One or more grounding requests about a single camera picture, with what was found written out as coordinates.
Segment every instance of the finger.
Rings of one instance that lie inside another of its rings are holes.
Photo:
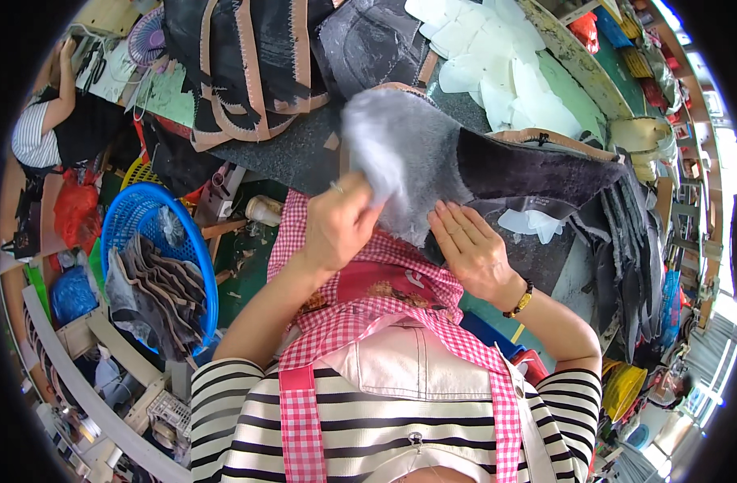
[[[460,205],[457,205],[454,202],[448,202],[446,206],[449,207],[449,211],[451,211],[452,217],[456,222],[460,224],[460,227],[462,227],[462,230],[465,231],[465,234],[468,236],[468,238],[470,238],[470,241],[472,241],[476,245],[482,244],[483,242],[487,241],[487,238],[484,237],[481,232],[479,232],[478,228],[473,225],[473,222],[465,216],[465,213],[462,212],[462,208],[460,207]]]
[[[499,237],[498,232],[494,231],[489,223],[487,223],[487,220],[479,215],[479,212],[475,209],[470,208],[469,206],[463,206],[462,214],[470,220],[473,226],[476,227],[479,232],[481,232],[484,238],[492,239],[495,237]]]
[[[427,221],[430,223],[430,231],[432,231],[433,236],[436,238],[441,253],[451,264],[460,257],[460,249],[457,248],[452,237],[446,232],[446,228],[443,227],[443,221],[441,221],[438,213],[434,211],[428,213]]]
[[[345,206],[353,208],[356,213],[362,212],[368,207],[368,203],[371,202],[374,197],[374,190],[371,185],[363,177],[363,173],[353,171],[342,176],[337,185],[341,188],[342,192],[339,194],[339,202]]]
[[[357,231],[361,235],[371,236],[371,233],[373,233],[374,231],[374,226],[376,225],[377,220],[379,220],[379,215],[382,213],[383,208],[384,204],[371,208],[366,208],[363,210],[363,213],[361,213],[356,223]]]
[[[452,237],[461,253],[465,253],[475,246],[470,237],[467,236],[467,233],[465,233],[465,230],[462,229],[462,225],[454,219],[452,212],[441,200],[436,202],[436,213],[438,213],[438,217],[441,218],[441,221],[443,222],[443,227]]]

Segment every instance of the red plastic bag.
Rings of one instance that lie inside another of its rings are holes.
[[[577,19],[567,27],[578,37],[578,40],[586,46],[589,53],[599,52],[599,34],[596,31],[596,15],[589,12]]]
[[[89,254],[103,232],[100,214],[97,213],[95,177],[87,171],[84,184],[79,185],[77,171],[68,169],[62,178],[64,183],[54,203],[54,231],[64,239],[68,248],[81,246]]]

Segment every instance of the woman's left hand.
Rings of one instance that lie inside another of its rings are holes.
[[[370,207],[373,191],[362,173],[342,176],[306,208],[306,241],[298,253],[309,270],[333,275],[357,255],[374,232],[383,205]]]

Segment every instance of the worker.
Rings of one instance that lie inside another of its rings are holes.
[[[585,481],[593,330],[511,268],[475,210],[429,214],[445,269],[375,229],[372,196],[355,172],[289,192],[268,284],[192,378],[194,480]],[[460,328],[463,288],[524,324],[555,373],[532,387]]]
[[[660,369],[653,380],[652,387],[646,393],[647,400],[663,409],[677,407],[694,387],[694,378],[690,372],[679,376],[668,367]]]
[[[26,173],[72,168],[94,159],[123,128],[134,131],[123,107],[91,93],[76,95],[75,46],[71,37],[55,46],[14,126],[11,149]]]

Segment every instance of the blue plastic bag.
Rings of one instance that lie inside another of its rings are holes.
[[[52,285],[49,295],[52,314],[60,327],[99,306],[83,266],[76,266],[62,274]]]

